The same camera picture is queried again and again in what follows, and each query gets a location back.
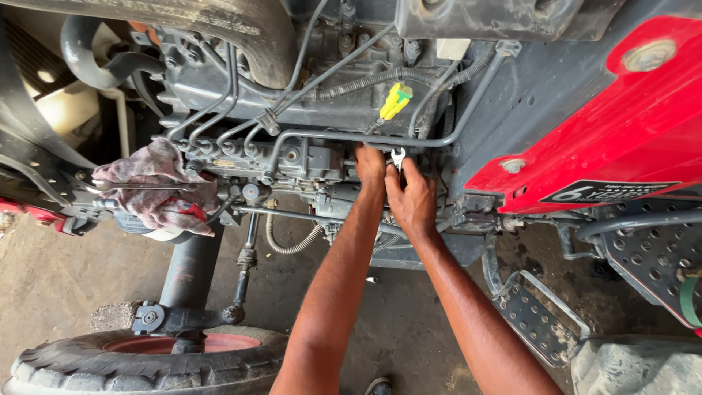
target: person's left hand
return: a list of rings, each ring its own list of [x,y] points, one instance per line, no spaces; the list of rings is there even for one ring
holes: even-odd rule
[[[356,172],[362,183],[378,182],[384,185],[385,156],[363,143],[356,145]]]

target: yellow electrical connector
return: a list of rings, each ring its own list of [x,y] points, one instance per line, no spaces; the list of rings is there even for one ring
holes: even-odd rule
[[[380,118],[386,121],[392,119],[402,108],[404,108],[409,99],[412,98],[412,88],[398,82],[390,89],[388,98],[385,99],[385,105],[380,109]]]

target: dirty ground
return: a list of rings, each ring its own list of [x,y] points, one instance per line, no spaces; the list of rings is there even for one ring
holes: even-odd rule
[[[295,200],[286,205],[305,209]],[[231,303],[238,276],[235,260],[247,221],[225,231],[209,308]],[[292,245],[311,228],[309,221],[280,218],[275,234],[282,245]],[[265,242],[264,231],[260,226],[259,265],[251,274],[244,324],[285,333],[328,244],[318,238],[300,254],[278,255]],[[171,250],[165,243],[125,234],[112,221],[82,238],[71,238],[36,225],[28,215],[18,216],[0,239],[0,287],[5,294],[0,313],[2,380],[24,349],[87,333],[90,315],[99,306],[158,300]],[[596,335],[691,335],[624,282],[592,278],[592,259],[563,260],[551,226],[531,225],[499,237],[498,256],[503,279],[519,268],[530,270]],[[485,290],[479,262],[468,271]],[[369,275],[380,281],[365,285],[341,372],[341,395],[362,394],[380,375],[392,378],[398,395],[479,394],[426,272],[371,268]],[[550,373],[566,394],[573,393],[568,368]]]

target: rag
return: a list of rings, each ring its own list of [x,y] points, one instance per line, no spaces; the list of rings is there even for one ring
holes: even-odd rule
[[[194,192],[173,189],[116,189],[100,194],[115,199],[120,207],[136,215],[149,229],[176,227],[198,235],[214,235],[205,224],[204,213],[217,210],[217,179],[202,173],[190,176],[183,169],[183,156],[168,139],[157,137],[129,158],[98,166],[93,179],[113,183],[197,183]]]

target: perforated footplate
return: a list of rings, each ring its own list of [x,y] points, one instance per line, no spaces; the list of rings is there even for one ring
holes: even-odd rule
[[[681,200],[643,199],[601,208],[602,219],[615,216],[674,212],[700,207]],[[676,270],[702,266],[702,224],[681,224],[602,234],[609,263],[652,304],[665,307],[683,325]]]
[[[589,336],[589,330],[583,330],[580,337],[576,335],[531,293],[518,285],[514,278],[514,275],[510,276],[511,280],[508,280],[503,291],[492,299],[493,304],[512,329],[544,361],[556,368],[565,366],[580,350],[582,343]]]

